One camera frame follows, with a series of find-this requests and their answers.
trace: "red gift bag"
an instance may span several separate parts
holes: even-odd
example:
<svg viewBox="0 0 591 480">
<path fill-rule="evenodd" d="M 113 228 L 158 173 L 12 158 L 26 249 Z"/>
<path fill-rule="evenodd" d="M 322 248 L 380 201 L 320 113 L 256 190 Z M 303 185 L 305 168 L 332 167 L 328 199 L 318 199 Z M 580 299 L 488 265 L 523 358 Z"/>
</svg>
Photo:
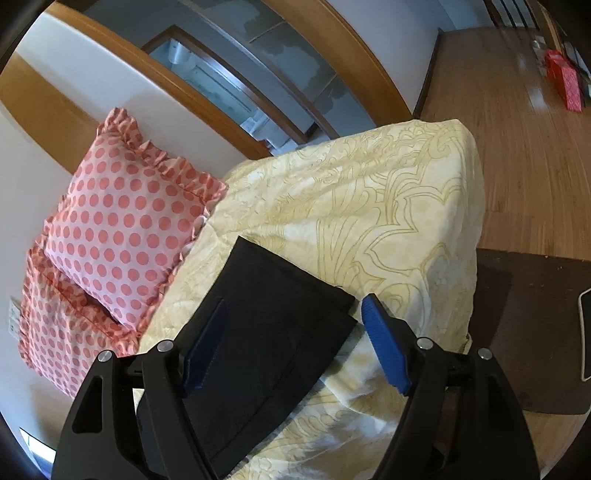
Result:
<svg viewBox="0 0 591 480">
<path fill-rule="evenodd" d="M 548 63 L 548 78 L 554 83 L 566 108 L 571 112 L 581 113 L 583 105 L 577 71 L 558 50 L 548 50 L 546 62 Z"/>
</svg>

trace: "brown mat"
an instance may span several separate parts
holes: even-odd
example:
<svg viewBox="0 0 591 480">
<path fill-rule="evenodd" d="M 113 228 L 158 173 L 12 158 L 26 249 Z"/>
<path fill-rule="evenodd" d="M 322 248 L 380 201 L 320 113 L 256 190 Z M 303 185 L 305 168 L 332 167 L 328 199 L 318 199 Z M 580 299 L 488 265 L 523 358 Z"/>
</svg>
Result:
<svg viewBox="0 0 591 480">
<path fill-rule="evenodd" d="M 586 413 L 591 380 L 580 380 L 579 294 L 591 262 L 478 249 L 469 331 L 490 346 L 525 410 Z"/>
</svg>

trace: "yellow comforter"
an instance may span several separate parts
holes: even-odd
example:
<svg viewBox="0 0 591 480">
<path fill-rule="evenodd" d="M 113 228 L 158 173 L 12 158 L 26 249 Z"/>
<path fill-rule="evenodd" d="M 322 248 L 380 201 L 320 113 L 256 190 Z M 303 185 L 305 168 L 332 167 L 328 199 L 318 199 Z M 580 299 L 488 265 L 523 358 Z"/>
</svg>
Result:
<svg viewBox="0 0 591 480">
<path fill-rule="evenodd" d="M 221 271 L 238 235 L 339 286 L 375 292 L 417 335 L 461 351 L 476 285 L 484 186 L 459 121 L 389 125 L 247 161 L 203 228 L 141 352 L 174 338 Z M 359 308 L 354 312 L 360 319 Z M 361 324 L 284 424 L 235 479 L 370 478 L 404 408 Z"/>
</svg>

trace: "pillow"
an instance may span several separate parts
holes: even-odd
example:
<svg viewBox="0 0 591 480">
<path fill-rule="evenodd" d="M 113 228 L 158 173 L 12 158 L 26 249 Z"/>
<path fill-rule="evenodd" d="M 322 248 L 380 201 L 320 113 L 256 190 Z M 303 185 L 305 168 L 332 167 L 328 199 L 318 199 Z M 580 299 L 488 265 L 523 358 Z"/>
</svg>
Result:
<svg viewBox="0 0 591 480">
<path fill-rule="evenodd" d="M 135 355 L 138 335 L 114 322 L 99 304 L 46 257 L 41 235 L 27 255 L 18 350 L 25 363 L 74 398 L 100 351 Z"/>
<path fill-rule="evenodd" d="M 116 108 L 50 222 L 46 254 L 115 320 L 141 333 L 226 189 L 185 158 L 144 143 L 135 119 Z"/>
</svg>

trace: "metal screw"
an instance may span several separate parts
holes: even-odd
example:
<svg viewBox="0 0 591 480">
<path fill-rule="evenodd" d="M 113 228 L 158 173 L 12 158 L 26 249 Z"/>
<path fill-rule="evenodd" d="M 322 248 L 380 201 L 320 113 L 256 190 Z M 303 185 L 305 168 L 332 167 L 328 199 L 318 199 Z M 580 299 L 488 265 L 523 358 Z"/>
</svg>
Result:
<svg viewBox="0 0 591 480">
<path fill-rule="evenodd" d="M 490 360 L 492 358 L 492 352 L 488 348 L 479 348 L 478 356 L 483 360 Z"/>
<path fill-rule="evenodd" d="M 111 352 L 111 350 L 103 350 L 97 356 L 99 362 L 108 362 L 109 360 L 111 360 L 111 357 L 113 357 L 113 352 Z"/>
<path fill-rule="evenodd" d="M 162 340 L 156 347 L 159 352 L 169 352 L 173 349 L 174 343 L 172 340 Z"/>
<path fill-rule="evenodd" d="M 433 348 L 433 340 L 427 337 L 421 337 L 417 339 L 417 347 L 421 350 L 430 350 Z"/>
</svg>

